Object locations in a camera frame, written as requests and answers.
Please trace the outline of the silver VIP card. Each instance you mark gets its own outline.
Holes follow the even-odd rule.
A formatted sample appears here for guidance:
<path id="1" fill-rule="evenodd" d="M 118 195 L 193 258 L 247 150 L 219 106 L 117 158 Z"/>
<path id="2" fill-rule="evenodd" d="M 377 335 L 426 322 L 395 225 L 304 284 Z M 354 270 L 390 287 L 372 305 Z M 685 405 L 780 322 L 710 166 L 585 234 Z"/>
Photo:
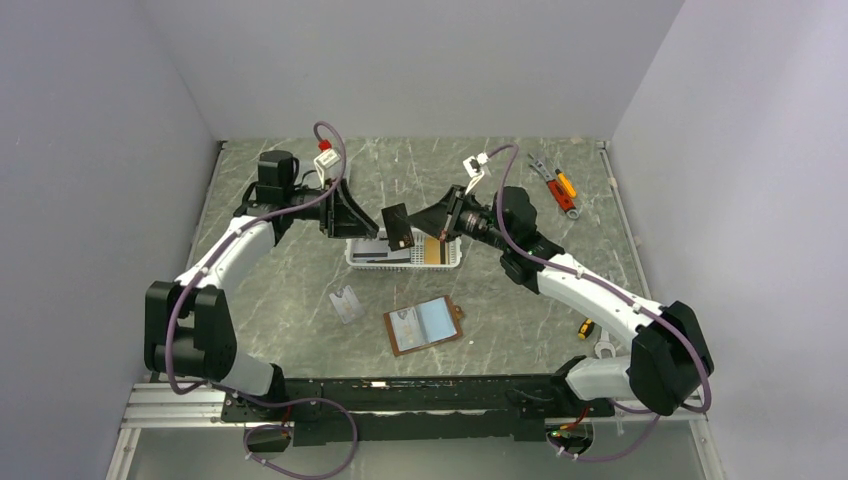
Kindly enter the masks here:
<path id="1" fill-rule="evenodd" d="M 393 335 L 400 352 L 422 346 L 426 340 L 420 319 L 415 308 L 391 312 L 389 319 Z"/>

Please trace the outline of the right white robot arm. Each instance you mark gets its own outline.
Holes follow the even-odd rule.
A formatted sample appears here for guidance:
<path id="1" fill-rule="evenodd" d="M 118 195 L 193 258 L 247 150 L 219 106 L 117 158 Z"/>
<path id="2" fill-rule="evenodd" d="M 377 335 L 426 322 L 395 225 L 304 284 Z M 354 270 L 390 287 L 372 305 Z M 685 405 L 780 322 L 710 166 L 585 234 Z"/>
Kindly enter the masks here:
<path id="1" fill-rule="evenodd" d="M 669 416 L 714 370 L 697 316 L 683 302 L 662 305 L 595 274 L 542 235 L 527 192 L 508 186 L 491 206 L 453 185 L 435 204 L 413 213 L 412 227 L 441 241 L 467 236 L 500 250 L 515 284 L 575 309 L 616 336 L 629 352 L 612 358 L 578 355 L 551 376 L 551 401 L 574 415 L 592 401 L 635 399 Z"/>

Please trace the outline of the white plastic basket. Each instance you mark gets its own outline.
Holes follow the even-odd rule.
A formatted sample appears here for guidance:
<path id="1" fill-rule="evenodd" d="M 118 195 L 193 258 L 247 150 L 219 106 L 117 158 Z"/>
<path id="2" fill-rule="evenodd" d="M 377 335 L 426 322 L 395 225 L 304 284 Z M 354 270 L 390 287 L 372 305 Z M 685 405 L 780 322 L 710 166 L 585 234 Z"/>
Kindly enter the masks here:
<path id="1" fill-rule="evenodd" d="M 392 252 L 387 259 L 370 260 L 365 263 L 354 263 L 351 259 L 351 243 L 362 240 L 387 241 L 384 229 L 381 229 L 376 239 L 349 239 L 346 241 L 345 260 L 347 264 L 359 270 L 450 270 L 458 267 L 462 259 L 462 240 L 456 239 L 446 243 L 448 246 L 449 263 L 446 265 L 425 265 L 423 263 L 423 245 L 425 238 L 429 235 L 420 230 L 413 230 L 415 246 L 410 249 Z"/>

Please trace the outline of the yellow handled screwdriver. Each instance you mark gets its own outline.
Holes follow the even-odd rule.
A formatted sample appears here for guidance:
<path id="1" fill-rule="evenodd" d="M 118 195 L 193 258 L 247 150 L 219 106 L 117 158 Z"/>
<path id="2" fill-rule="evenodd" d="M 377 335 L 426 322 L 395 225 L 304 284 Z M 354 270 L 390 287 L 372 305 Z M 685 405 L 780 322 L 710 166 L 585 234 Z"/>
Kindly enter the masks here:
<path id="1" fill-rule="evenodd" d="M 570 182 L 570 180 L 566 177 L 566 175 L 565 175 L 565 174 L 564 174 L 564 173 L 563 173 L 560 169 L 556 169 L 556 170 L 555 170 L 555 173 L 556 173 L 556 176 L 557 176 L 557 179 L 558 179 L 559 183 L 560 183 L 560 184 L 562 185 L 562 187 L 564 188 L 564 190 L 565 190 L 566 194 L 567 194 L 567 195 L 568 195 L 571 199 L 575 199 L 575 198 L 577 197 L 577 191 L 576 191 L 576 189 L 573 187 L 573 185 L 572 185 L 572 183 Z"/>

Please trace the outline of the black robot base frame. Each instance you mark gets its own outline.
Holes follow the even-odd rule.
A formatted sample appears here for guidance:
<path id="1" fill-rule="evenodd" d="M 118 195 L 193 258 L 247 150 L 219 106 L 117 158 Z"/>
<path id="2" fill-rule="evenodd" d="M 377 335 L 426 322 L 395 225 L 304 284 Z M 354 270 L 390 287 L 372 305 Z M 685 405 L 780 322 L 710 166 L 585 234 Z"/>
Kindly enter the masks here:
<path id="1" fill-rule="evenodd" d="M 277 399 L 262 405 L 228 393 L 225 423 L 282 423 L 296 446 L 361 441 L 507 437 L 540 441 L 561 423 L 589 425 L 610 418 L 611 403 L 584 401 L 566 388 L 564 374 L 486 376 L 289 378 L 291 407 Z"/>

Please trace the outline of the white striped card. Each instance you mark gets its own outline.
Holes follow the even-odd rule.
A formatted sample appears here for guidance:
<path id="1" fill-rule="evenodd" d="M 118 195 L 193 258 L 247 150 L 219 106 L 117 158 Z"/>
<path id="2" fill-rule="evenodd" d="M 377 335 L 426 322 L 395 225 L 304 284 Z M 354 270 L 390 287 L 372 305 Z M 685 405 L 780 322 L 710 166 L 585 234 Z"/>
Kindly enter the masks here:
<path id="1" fill-rule="evenodd" d="M 391 249 L 387 242 L 380 240 L 362 240 L 351 243 L 351 259 L 354 263 L 387 259 Z"/>

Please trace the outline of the brown leather card holder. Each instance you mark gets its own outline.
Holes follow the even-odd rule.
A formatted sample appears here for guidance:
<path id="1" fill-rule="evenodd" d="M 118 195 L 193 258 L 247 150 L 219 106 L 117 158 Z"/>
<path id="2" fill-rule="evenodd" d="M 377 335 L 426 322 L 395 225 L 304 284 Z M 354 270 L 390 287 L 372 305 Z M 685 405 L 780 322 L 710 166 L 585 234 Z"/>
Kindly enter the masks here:
<path id="1" fill-rule="evenodd" d="M 393 335 L 389 315 L 391 312 L 407 308 L 416 309 L 422 329 L 425 331 L 426 340 L 424 344 L 418 348 L 400 352 Z M 388 340 L 390 342 L 392 353 L 395 357 L 407 355 L 461 338 L 463 336 L 461 321 L 464 318 L 464 310 L 460 306 L 456 305 L 448 295 L 437 297 L 413 306 L 386 312 L 383 315 Z"/>

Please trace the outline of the red adjustable wrench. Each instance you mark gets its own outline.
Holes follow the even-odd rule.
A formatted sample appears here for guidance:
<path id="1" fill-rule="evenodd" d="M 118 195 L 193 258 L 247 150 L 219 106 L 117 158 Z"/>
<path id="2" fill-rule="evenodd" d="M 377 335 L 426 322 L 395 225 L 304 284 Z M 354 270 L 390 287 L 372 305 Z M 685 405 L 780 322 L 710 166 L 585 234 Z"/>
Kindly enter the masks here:
<path id="1" fill-rule="evenodd" d="M 579 218 L 579 212 L 574 204 L 573 199 L 567 193 L 566 189 L 558 180 L 550 180 L 546 182 L 548 190 L 552 197 L 557 202 L 557 205 L 562 212 L 571 220 Z"/>

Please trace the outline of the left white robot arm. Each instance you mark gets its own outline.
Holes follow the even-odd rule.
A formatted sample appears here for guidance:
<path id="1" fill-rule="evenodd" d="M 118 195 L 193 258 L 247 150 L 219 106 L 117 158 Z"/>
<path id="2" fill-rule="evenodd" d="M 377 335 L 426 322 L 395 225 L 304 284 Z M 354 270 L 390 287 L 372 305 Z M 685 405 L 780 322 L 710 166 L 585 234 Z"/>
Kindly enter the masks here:
<path id="1" fill-rule="evenodd" d="M 264 420 L 287 406 L 280 366 L 243 351 L 237 341 L 227 293 L 282 240 L 296 221 L 310 221 L 328 238 L 373 239 L 378 226 L 354 201 L 345 178 L 346 158 L 329 141 L 319 144 L 310 188 L 292 153 L 261 154 L 257 178 L 246 188 L 222 236 L 191 268 L 172 281 L 155 281 L 145 294 L 144 362 L 165 375 L 172 390 L 191 392 L 181 377 L 214 384 L 248 397 Z"/>

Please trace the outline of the clear plastic card sleeve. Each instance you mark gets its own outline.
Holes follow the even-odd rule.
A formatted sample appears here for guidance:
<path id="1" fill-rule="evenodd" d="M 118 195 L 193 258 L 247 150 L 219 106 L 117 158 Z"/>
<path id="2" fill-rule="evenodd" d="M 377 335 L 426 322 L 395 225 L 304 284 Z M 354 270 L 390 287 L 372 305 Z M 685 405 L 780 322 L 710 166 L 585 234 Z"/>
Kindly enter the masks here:
<path id="1" fill-rule="evenodd" d="M 349 324 L 365 315 L 365 309 L 350 285 L 331 292 L 328 297 L 343 324 Z"/>

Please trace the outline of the silver open-end wrench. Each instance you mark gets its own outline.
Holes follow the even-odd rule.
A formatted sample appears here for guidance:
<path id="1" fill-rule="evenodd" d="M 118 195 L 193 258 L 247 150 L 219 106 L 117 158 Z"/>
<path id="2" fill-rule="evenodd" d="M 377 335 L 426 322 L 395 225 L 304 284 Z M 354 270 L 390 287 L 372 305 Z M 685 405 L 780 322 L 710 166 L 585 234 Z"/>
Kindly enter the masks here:
<path id="1" fill-rule="evenodd" d="M 600 331 L 599 337 L 594 345 L 595 356 L 598 359 L 614 358 L 616 349 L 611 342 L 609 332 L 605 329 Z"/>

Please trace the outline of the yellow black screwdriver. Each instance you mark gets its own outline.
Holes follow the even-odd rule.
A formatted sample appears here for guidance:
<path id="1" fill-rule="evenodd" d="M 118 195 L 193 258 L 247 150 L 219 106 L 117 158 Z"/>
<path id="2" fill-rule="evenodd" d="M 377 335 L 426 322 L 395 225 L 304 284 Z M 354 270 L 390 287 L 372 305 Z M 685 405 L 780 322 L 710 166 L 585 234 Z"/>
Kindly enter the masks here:
<path id="1" fill-rule="evenodd" d="M 595 326 L 596 324 L 592 319 L 585 319 L 578 328 L 577 337 L 580 340 L 588 339 L 592 335 Z"/>

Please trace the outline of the gold credit card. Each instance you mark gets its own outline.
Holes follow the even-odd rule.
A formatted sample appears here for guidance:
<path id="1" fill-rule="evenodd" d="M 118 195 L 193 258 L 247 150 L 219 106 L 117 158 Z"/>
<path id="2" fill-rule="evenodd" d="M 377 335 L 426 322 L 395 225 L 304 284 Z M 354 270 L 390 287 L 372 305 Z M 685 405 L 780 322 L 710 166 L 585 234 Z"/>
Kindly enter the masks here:
<path id="1" fill-rule="evenodd" d="M 423 263 L 425 265 L 446 265 L 449 263 L 448 246 L 445 242 L 427 236 L 423 245 Z"/>

